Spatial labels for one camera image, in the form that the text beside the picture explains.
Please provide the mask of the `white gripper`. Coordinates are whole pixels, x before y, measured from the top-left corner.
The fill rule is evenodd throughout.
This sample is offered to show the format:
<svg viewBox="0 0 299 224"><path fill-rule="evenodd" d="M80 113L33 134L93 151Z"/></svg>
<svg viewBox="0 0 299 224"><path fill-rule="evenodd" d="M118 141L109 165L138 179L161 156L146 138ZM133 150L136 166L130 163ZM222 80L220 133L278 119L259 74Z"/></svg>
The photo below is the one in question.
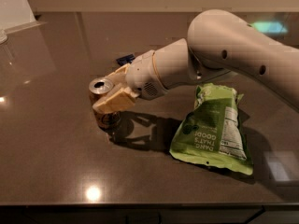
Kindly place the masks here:
<svg viewBox="0 0 299 224"><path fill-rule="evenodd" d="M121 66L105 79L114 88L93 104L93 110L100 114L125 111L135 105L138 96L153 100L168 92L159 77L154 50L137 56L132 63Z"/></svg>

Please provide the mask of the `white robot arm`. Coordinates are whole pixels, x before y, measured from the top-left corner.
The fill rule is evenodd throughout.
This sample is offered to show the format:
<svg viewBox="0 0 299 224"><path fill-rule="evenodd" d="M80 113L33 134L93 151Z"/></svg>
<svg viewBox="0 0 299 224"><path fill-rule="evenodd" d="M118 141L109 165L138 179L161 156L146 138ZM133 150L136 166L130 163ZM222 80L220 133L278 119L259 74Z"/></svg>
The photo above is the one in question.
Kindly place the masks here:
<svg viewBox="0 0 299 224"><path fill-rule="evenodd" d="M196 16L185 39L150 50L104 77L108 91L93 110L127 110L182 85L210 82L232 73L264 85L293 109L299 108L299 49L258 32L236 15L207 10Z"/></svg>

